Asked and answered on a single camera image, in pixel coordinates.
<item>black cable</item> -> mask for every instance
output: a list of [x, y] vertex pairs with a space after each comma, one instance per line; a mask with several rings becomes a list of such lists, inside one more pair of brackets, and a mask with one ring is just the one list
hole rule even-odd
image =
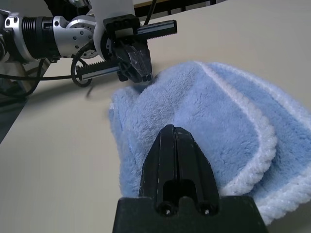
[[[82, 54], [88, 50], [94, 50], [94, 44], [93, 42], [89, 42], [88, 44], [84, 45], [77, 53], [76, 55], [74, 55], [73, 59], [72, 59], [72, 63], [71, 63], [71, 67], [70, 67], [70, 75], [71, 75], [71, 79], [73, 81], [74, 84], [76, 84], [79, 87], [87, 87], [91, 84], [92, 79], [89, 79], [86, 83], [80, 83], [75, 76], [75, 68], [77, 65], [77, 62], [80, 59], [80, 57], [82, 56]], [[82, 60], [81, 62], [83, 65], [86, 65], [85, 61]]]
[[87, 66], [87, 63], [84, 60], [82, 60], [81, 58], [79, 58], [79, 62], [81, 62], [84, 67]]
[[[45, 61], [45, 58], [41, 59], [40, 62], [39, 62], [38, 72], [37, 72], [37, 75], [36, 75], [37, 78], [40, 78], [40, 76], [41, 76], [41, 71], [42, 71], [42, 67], [43, 67], [44, 61]], [[31, 95], [35, 91], [35, 89], [37, 88], [39, 82], [40, 82], [40, 80], [35, 81], [35, 83], [32, 86], [32, 88], [29, 91], [27, 91], [26, 93], [22, 93], [22, 94], [9, 94], [9, 93], [6, 93], [6, 92], [0, 90], [0, 94], [2, 94], [4, 96], [8, 96], [8, 97], [13, 97], [13, 98], [25, 98], [25, 97]]]
[[146, 17], [144, 25], [147, 25], [149, 23], [151, 16], [155, 10], [155, 7], [156, 7], [156, 0], [152, 0], [152, 3], [151, 3], [151, 6], [149, 8], [149, 12], [148, 12], [148, 15]]
[[[86, 62], [82, 59], [79, 60], [84, 66]], [[71, 75], [64, 76], [51, 76], [51, 77], [20, 77], [20, 76], [12, 76], [6, 74], [0, 74], [0, 79], [11, 79], [11, 80], [20, 80], [20, 81], [52, 81], [52, 80], [63, 80], [63, 79], [71, 79]]]

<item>towel fold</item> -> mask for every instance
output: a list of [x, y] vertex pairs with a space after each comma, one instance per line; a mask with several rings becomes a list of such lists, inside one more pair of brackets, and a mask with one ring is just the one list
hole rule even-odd
[[126, 197], [138, 196], [151, 145], [173, 124], [192, 134], [220, 194], [253, 196], [266, 224], [310, 199], [311, 117], [251, 74], [218, 63], [179, 64], [149, 85], [118, 90], [109, 118]]

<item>beige table surface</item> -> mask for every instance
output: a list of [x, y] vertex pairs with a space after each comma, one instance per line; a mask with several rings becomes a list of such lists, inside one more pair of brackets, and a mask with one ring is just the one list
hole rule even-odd
[[[154, 73], [187, 60], [229, 63], [262, 76], [311, 109], [311, 1], [228, 0], [176, 19], [178, 35], [151, 40]], [[69, 74], [70, 60], [46, 76]], [[0, 145], [1, 233], [109, 233], [119, 159], [110, 132], [111, 94], [130, 82], [41, 82]], [[311, 232], [310, 205], [269, 227]]]

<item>white towel edge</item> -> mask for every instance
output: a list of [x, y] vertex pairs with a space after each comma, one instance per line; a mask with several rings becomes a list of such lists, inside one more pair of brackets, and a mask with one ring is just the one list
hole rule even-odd
[[[297, 121], [311, 131], [311, 115], [297, 101], [293, 100], [280, 88], [256, 77], [253, 74], [239, 70], [235, 67], [215, 63], [216, 65], [238, 73], [249, 81], [257, 84], [267, 91], [275, 101], [283, 106]], [[311, 200], [311, 164], [301, 175], [291, 179], [278, 191], [271, 193], [264, 199], [256, 201], [259, 212], [266, 225], [274, 219], [285, 216], [287, 212], [294, 211], [300, 204]]]
[[238, 92], [233, 86], [217, 75], [208, 65], [196, 62], [203, 71], [241, 108], [249, 120], [254, 124], [258, 134], [259, 148], [250, 162], [225, 187], [220, 189], [220, 195], [242, 195], [252, 190], [264, 173], [269, 169], [271, 160], [276, 154], [277, 138], [273, 126], [261, 110], [246, 96]]

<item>blue microfiber cloth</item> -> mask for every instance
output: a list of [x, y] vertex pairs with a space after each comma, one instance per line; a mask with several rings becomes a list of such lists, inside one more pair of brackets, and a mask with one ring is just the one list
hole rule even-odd
[[310, 199], [310, 116], [248, 73], [223, 64], [179, 64], [149, 86], [117, 91], [109, 117], [126, 197], [138, 196], [144, 159], [158, 132], [174, 124], [193, 135], [220, 194], [253, 196], [267, 224]]
[[311, 115], [276, 86], [234, 67], [202, 65], [247, 96], [275, 128], [276, 157], [251, 195], [265, 221], [283, 217], [311, 199]]

